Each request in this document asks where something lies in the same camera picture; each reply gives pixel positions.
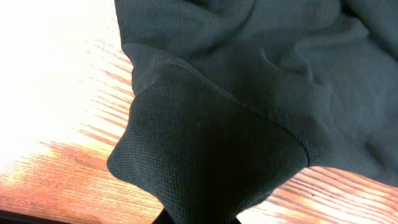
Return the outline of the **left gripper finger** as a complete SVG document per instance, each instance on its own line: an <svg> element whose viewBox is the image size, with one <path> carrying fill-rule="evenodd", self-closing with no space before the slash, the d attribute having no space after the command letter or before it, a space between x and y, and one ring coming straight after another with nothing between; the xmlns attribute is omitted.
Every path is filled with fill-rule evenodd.
<svg viewBox="0 0 398 224"><path fill-rule="evenodd" d="M166 209L162 209L157 218L152 222L152 224L170 224L170 215Z"/></svg>

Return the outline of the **black t-shirt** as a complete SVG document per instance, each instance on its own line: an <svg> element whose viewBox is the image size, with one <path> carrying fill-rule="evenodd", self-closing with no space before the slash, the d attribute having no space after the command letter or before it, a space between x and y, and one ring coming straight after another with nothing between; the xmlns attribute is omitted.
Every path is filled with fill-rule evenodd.
<svg viewBox="0 0 398 224"><path fill-rule="evenodd" d="M236 223L306 167L397 185L396 0L116 0L133 64L107 166L170 223Z"/></svg>

